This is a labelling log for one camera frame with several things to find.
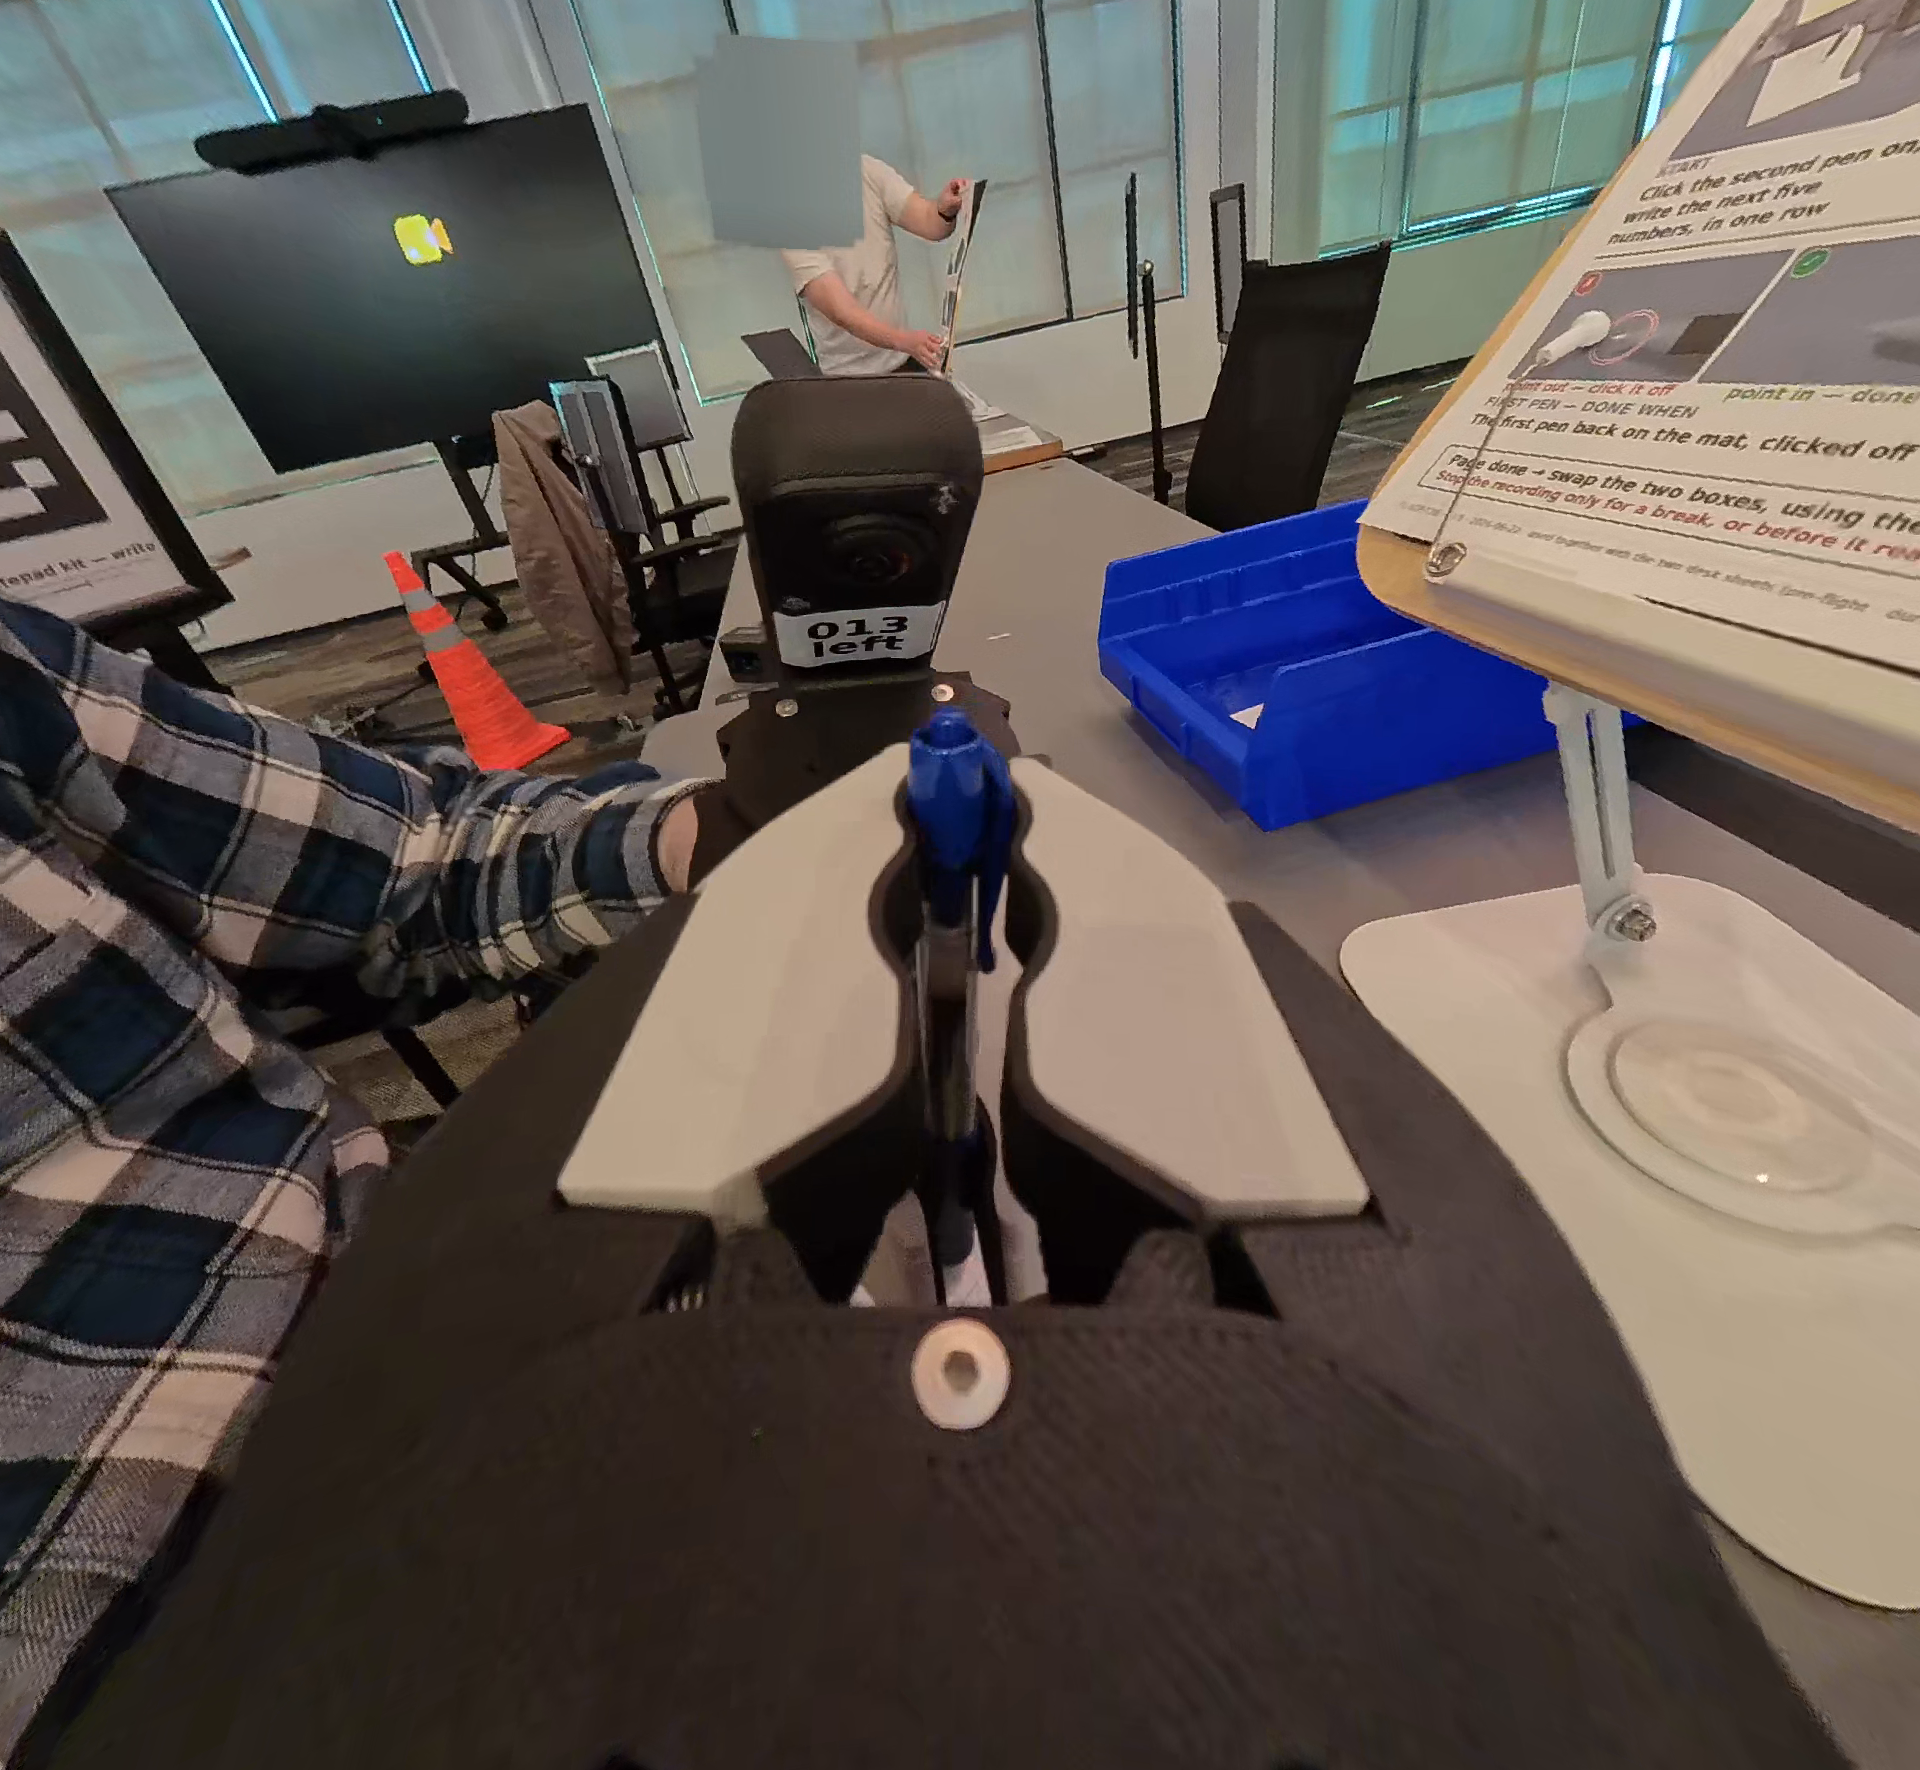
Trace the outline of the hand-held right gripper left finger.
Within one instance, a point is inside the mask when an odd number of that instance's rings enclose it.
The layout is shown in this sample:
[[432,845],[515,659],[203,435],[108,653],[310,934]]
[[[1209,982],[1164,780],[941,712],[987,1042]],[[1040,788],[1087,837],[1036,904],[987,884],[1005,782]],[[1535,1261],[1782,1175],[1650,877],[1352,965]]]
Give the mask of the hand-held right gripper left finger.
[[850,1301],[926,1147],[926,1077],[894,889],[910,745],[784,812],[675,910],[660,971],[561,1168],[570,1211],[771,1228]]

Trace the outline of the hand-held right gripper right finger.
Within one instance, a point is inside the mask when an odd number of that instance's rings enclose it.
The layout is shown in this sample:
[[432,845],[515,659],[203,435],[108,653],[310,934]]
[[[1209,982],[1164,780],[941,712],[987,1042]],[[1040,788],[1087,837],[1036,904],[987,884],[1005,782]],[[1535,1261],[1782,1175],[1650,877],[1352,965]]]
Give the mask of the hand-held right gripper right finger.
[[1146,1235],[1371,1205],[1219,885],[1036,756],[1011,762],[1005,1179],[1052,1304],[1102,1304]]

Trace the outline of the blue pen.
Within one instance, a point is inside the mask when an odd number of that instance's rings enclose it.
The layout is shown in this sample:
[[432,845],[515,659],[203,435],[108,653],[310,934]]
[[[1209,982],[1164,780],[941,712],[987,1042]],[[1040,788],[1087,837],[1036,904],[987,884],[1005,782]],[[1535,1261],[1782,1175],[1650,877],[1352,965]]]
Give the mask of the blue pen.
[[975,1083],[975,1001],[1015,837],[1010,762],[961,708],[910,739],[904,824],[916,846],[913,999],[924,1077],[924,1211],[938,1304],[1005,1304],[999,1137]]

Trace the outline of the person's left forearm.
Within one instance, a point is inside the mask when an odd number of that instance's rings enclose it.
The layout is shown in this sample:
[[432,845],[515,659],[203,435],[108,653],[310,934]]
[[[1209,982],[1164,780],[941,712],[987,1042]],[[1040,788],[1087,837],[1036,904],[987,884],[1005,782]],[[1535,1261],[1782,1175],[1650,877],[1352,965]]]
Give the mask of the person's left forearm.
[[5,782],[35,831],[236,988],[564,975],[685,895],[713,780],[400,756],[185,685],[5,598]]

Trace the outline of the brown jacket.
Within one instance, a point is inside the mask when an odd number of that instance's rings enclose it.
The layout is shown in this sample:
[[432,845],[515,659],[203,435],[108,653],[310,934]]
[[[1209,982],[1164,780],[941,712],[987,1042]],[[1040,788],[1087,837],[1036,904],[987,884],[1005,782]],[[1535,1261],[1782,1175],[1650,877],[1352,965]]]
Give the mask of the brown jacket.
[[636,679],[630,586],[590,490],[564,456],[548,402],[491,413],[502,530],[517,589],[545,639],[606,695]]

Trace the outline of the black pole stand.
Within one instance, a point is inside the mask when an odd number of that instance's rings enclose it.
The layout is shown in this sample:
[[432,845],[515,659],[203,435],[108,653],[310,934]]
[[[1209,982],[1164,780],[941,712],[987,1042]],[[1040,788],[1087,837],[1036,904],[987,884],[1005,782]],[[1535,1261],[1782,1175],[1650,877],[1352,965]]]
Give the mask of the black pole stand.
[[1122,179],[1122,335],[1132,344],[1132,358],[1146,364],[1148,490],[1160,506],[1170,506],[1164,367],[1160,367],[1160,298],[1155,298],[1155,265],[1154,259],[1140,253],[1137,173],[1128,173]]

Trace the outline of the blue plastic bin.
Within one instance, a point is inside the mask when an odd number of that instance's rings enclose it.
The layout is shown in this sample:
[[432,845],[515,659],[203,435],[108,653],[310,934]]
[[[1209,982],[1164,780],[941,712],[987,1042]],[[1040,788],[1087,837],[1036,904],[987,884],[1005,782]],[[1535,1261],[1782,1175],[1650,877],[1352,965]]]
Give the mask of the blue plastic bin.
[[1359,581],[1359,511],[1106,567],[1106,681],[1259,829],[1556,751],[1544,673],[1405,618]]

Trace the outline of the orange traffic cone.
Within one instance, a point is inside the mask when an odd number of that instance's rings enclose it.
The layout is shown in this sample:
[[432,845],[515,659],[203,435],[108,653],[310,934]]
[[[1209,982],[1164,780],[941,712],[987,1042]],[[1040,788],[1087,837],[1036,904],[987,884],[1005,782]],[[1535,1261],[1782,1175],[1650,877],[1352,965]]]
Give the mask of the orange traffic cone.
[[451,622],[444,604],[426,593],[421,571],[400,551],[388,551],[383,562],[421,632],[425,659],[472,762],[488,773],[526,773],[564,751],[570,731],[535,719],[532,708],[517,701],[480,646]]

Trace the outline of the black mesh office chair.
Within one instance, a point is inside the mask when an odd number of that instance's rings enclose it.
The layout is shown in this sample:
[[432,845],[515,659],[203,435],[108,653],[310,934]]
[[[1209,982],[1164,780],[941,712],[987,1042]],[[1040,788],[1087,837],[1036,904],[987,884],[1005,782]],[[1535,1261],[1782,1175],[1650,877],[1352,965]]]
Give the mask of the black mesh office chair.
[[1243,530],[1316,506],[1338,423],[1375,337],[1394,244],[1313,262],[1249,262],[1186,513]]

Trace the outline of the large black display screen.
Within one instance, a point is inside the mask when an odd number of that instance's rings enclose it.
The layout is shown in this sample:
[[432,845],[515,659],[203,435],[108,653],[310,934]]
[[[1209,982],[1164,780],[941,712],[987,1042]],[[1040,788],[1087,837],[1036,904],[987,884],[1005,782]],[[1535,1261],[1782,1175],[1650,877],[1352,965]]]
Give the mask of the large black display screen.
[[585,104],[108,200],[276,475],[488,435],[660,337]]

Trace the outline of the white document stand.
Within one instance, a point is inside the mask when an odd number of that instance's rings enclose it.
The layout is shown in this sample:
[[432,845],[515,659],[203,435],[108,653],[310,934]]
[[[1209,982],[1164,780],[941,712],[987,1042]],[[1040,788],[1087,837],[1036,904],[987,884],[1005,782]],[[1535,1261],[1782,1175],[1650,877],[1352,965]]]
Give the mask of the white document stand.
[[1365,516],[1358,562],[1547,679],[1575,889],[1367,924],[1351,988],[1544,1200],[1693,1498],[1818,1590],[1913,1613],[1916,1013],[1758,900],[1645,873],[1624,719],[1916,831],[1916,671]]

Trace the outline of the person's plaid shirt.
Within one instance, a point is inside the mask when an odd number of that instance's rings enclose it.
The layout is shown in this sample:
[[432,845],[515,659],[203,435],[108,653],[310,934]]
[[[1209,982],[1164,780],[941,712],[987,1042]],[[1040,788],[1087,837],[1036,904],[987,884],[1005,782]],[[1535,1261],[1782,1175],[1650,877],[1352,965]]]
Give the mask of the person's plaid shirt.
[[390,1162],[236,992],[5,840],[5,1757],[198,1539]]

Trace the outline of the black video bar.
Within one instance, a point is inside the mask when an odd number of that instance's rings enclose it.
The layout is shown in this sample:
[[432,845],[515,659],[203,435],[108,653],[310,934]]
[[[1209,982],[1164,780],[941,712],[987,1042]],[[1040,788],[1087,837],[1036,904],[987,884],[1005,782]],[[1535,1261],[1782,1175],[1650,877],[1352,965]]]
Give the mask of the black video bar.
[[370,161],[407,145],[426,145],[468,124],[460,89],[412,93],[370,104],[315,104],[301,119],[211,129],[193,153],[216,173],[284,173],[311,161]]

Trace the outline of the framed tag poster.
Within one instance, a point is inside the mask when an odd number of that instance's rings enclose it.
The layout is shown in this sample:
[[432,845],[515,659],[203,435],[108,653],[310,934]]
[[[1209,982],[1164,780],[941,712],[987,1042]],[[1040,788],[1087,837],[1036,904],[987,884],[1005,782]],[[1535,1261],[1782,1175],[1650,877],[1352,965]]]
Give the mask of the framed tag poster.
[[10,238],[5,598],[108,634],[198,626],[232,598]]

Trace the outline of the instruction sheet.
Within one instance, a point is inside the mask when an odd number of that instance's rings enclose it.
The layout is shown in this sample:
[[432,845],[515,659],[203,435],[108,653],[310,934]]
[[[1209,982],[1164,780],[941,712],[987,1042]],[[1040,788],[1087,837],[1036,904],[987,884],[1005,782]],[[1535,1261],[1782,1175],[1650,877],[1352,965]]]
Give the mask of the instruction sheet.
[[1916,671],[1916,0],[1753,0],[1365,520]]

